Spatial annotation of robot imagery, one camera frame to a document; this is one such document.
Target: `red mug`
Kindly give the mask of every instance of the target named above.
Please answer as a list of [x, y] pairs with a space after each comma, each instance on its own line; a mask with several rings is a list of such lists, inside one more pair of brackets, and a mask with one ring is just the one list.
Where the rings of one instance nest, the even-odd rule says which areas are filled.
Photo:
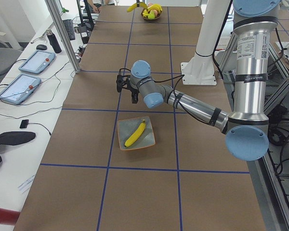
[[0, 208], [0, 224], [2, 225], [15, 225], [20, 212]]

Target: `light blue cap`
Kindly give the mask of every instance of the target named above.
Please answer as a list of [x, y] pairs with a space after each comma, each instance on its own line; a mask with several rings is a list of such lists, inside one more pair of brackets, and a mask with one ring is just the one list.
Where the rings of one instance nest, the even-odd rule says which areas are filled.
[[163, 96], [161, 93], [154, 92], [147, 94], [144, 97], [144, 103], [148, 108], [154, 108], [161, 105], [164, 102]]
[[226, 134], [226, 146], [236, 158], [253, 161], [263, 157], [269, 148], [267, 135], [251, 125], [240, 125]]
[[236, 0], [233, 7], [243, 17], [258, 17], [268, 13], [279, 4], [280, 0]]
[[145, 78], [148, 77], [151, 73], [150, 64], [144, 60], [138, 60], [134, 62], [131, 67], [131, 74], [136, 78]]

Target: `white table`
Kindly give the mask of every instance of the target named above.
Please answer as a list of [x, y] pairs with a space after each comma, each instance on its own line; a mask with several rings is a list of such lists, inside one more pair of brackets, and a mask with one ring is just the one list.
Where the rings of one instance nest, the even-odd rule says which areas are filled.
[[[64, 5], [64, 7], [69, 9], [70, 12], [63, 14], [62, 19], [73, 19], [78, 16], [77, 6], [66, 7]], [[79, 23], [79, 18], [75, 18], [74, 22]], [[41, 26], [40, 30], [33, 37], [33, 39], [41, 36], [51, 23], [52, 18], [49, 16]], [[54, 26], [52, 27], [52, 31], [59, 41], [62, 52], [56, 54], [56, 58], [52, 64], [47, 67], [44, 72], [38, 75], [42, 81], [50, 78], [69, 61], [64, 46], [61, 43], [59, 35]], [[75, 35], [76, 39], [71, 41], [74, 51], [76, 51], [78, 47], [82, 45], [80, 34]], [[46, 40], [38, 40], [33, 44], [29, 43], [19, 59], [28, 58], [36, 50], [36, 46], [38, 44], [45, 44], [48, 47], [47, 50], [53, 52], [53, 49], [46, 37]], [[1, 84], [9, 84], [13, 79], [15, 79], [21, 73], [18, 70], [18, 67], [21, 64], [22, 62], [16, 63], [11, 68]], [[73, 81], [73, 75], [74, 72], [70, 63], [68, 63], [63, 68], [63, 70], [56, 75], [61, 80], [61, 84], [54, 99], [50, 103], [34, 103], [26, 106], [16, 106], [0, 102], [0, 114], [13, 117], [21, 117], [35, 113], [37, 111], [61, 107]], [[42, 83], [24, 102], [24, 104], [36, 101], [51, 100], [58, 84], [59, 80], [55, 77], [52, 77], [50, 80]], [[50, 132], [52, 132], [59, 117], [60, 111], [61, 109], [55, 109], [47, 112], [37, 113], [32, 116], [26, 116], [25, 118], [29, 119], [29, 123], [41, 123], [47, 127]], [[35, 175], [50, 139], [48, 131], [40, 125], [28, 125], [26, 129], [20, 129], [19, 126], [22, 119], [23, 118], [11, 119], [0, 115], [0, 134], [7, 131], [21, 130], [32, 131], [36, 133], [36, 138], [28, 143], [18, 146], [0, 146], [0, 155], [2, 157], [2, 162], [0, 163], [0, 207], [15, 211], [21, 211], [29, 191], [27, 190], [26, 192], [21, 193], [17, 187], [28, 178]], [[13, 230], [13, 226], [0, 225], [0, 231], [11, 230]]]

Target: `computer mouse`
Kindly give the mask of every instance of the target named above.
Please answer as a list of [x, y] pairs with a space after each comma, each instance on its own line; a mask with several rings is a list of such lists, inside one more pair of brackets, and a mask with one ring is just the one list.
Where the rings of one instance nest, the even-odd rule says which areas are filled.
[[39, 44], [39, 45], [37, 46], [37, 50], [41, 50], [41, 51], [47, 50], [47, 46], [44, 45], [44, 44]]

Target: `keyboard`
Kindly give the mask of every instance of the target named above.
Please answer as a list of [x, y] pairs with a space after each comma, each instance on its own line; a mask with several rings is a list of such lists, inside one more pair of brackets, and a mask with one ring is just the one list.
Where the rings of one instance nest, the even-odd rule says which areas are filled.
[[62, 21], [63, 21], [64, 27], [66, 28], [66, 32], [67, 32], [69, 40], [75, 40], [75, 31], [74, 31], [72, 19], [65, 19]]

